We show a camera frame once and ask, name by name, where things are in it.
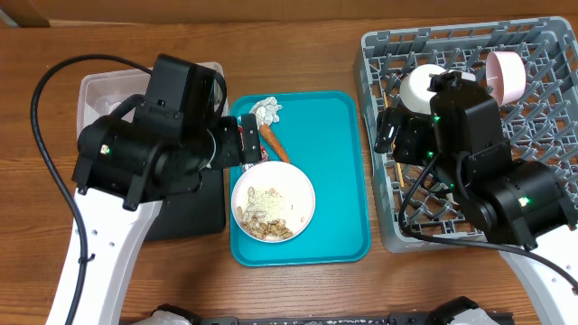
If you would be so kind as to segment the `wooden chopstick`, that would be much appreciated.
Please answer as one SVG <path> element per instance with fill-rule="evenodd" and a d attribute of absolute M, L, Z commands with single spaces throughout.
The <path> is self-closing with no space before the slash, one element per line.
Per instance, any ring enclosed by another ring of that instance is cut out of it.
<path fill-rule="evenodd" d="M 386 108 L 386 110 L 388 110 L 389 109 L 389 101 L 388 101 L 388 97 L 385 93 L 384 93 L 384 99 L 385 99 L 385 108 Z M 396 149 L 396 145 L 395 145 L 395 141 L 394 141 L 391 144 L 392 157 L 393 157 L 393 153 L 394 153 L 395 149 Z M 400 189 L 403 189 L 405 187 L 405 180 L 404 180 L 403 173 L 402 173 L 402 166 L 398 161 L 395 160 L 395 158 L 394 158 L 394 161 L 396 164 L 395 170 L 396 170 L 397 180 L 399 182 Z"/>

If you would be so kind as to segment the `orange carrot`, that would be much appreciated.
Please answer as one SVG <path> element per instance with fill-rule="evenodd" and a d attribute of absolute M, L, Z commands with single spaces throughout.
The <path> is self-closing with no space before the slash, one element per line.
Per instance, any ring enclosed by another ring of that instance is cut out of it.
<path fill-rule="evenodd" d="M 259 127 L 259 132 L 265 141 L 269 144 L 269 146 L 273 149 L 273 151 L 278 155 L 284 163 L 290 163 L 290 159 L 284 147 L 281 145 L 281 142 L 276 137 L 275 133 L 271 129 L 271 127 L 267 124 L 263 124 Z"/>

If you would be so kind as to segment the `white bowl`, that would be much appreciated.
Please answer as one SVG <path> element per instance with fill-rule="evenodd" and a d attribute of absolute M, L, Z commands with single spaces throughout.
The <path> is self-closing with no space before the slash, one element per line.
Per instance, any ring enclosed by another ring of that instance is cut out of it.
<path fill-rule="evenodd" d="M 429 90 L 432 75 L 455 72 L 434 64 L 418 66 L 403 80 L 399 88 L 400 106 L 410 114 L 419 116 L 431 115 L 430 100 L 435 95 Z"/>

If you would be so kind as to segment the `pink bowl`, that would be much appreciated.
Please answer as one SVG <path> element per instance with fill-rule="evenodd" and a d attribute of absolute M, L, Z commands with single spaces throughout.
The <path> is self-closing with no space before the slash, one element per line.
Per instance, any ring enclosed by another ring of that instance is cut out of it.
<path fill-rule="evenodd" d="M 486 60 L 486 82 L 498 105 L 519 101 L 526 88 L 522 58 L 514 51 L 492 51 Z"/>

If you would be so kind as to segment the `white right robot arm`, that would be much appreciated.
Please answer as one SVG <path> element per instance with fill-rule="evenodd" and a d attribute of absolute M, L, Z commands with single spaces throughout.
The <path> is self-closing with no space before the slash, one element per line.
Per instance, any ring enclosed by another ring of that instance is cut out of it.
<path fill-rule="evenodd" d="M 540 161 L 513 159 L 499 105 L 458 71 L 433 75 L 429 113 L 378 113 L 374 150 L 422 171 L 398 211 L 402 233 L 429 243 L 496 250 L 523 284 L 544 324 L 577 322 L 577 210 Z M 428 176 L 446 187 L 485 241 L 414 232 L 406 208 Z"/>

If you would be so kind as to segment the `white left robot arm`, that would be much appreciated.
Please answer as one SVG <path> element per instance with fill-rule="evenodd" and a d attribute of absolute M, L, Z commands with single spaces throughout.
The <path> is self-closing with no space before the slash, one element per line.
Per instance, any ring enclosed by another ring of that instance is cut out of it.
<path fill-rule="evenodd" d="M 262 158 L 256 119 L 227 116 L 217 71 L 165 54 L 134 94 L 79 134 L 69 191 L 42 139 L 33 92 L 30 120 L 46 167 L 72 215 L 70 244 L 48 316 L 50 324 L 119 322 L 136 258 L 163 201 L 198 191 L 206 170 Z"/>

